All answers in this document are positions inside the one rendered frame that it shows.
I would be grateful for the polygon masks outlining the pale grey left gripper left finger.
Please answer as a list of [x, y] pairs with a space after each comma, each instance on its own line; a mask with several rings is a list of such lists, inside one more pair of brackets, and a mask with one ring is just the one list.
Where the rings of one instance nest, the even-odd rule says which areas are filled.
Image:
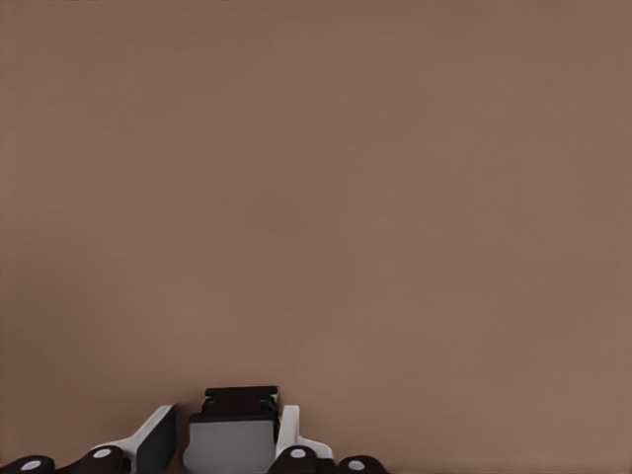
[[162, 405], [131, 436], [94, 446], [65, 466], [29, 455], [0, 467], [0, 474], [164, 474], [177, 447], [177, 408]]

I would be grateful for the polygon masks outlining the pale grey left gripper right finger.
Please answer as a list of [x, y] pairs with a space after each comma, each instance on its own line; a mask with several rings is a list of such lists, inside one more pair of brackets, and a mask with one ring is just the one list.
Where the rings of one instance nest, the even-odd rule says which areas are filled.
[[285, 405], [280, 418], [276, 457], [267, 474], [390, 474], [375, 457], [354, 455], [336, 461], [333, 449], [300, 434], [300, 407]]

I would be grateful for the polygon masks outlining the black and grey switch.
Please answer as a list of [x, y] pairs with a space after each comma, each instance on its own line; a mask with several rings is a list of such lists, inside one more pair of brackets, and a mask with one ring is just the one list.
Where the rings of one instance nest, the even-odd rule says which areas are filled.
[[278, 388], [207, 388], [189, 417], [183, 463], [192, 474], [265, 474], [276, 457]]

